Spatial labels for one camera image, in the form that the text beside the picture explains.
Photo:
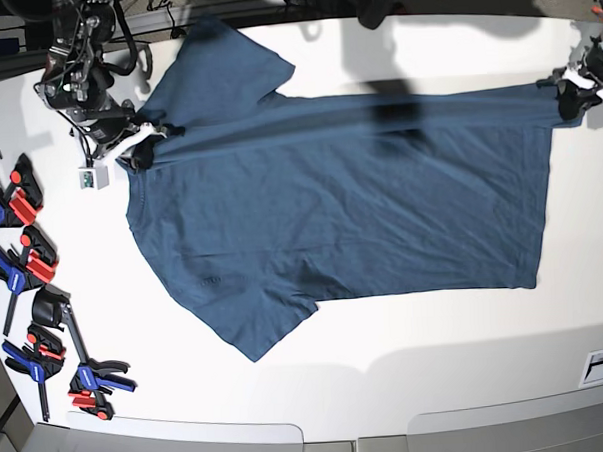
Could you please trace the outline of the robot arm on right side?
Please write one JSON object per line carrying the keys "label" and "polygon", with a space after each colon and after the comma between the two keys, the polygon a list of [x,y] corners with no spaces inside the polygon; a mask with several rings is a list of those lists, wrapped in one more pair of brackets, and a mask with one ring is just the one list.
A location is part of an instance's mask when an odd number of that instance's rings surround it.
{"label": "robot arm on right side", "polygon": [[118,158],[148,169],[153,145],[184,129],[149,121],[130,100],[118,103],[109,92],[139,59],[121,0],[51,0],[51,9],[53,43],[36,94],[71,124],[85,170]]}

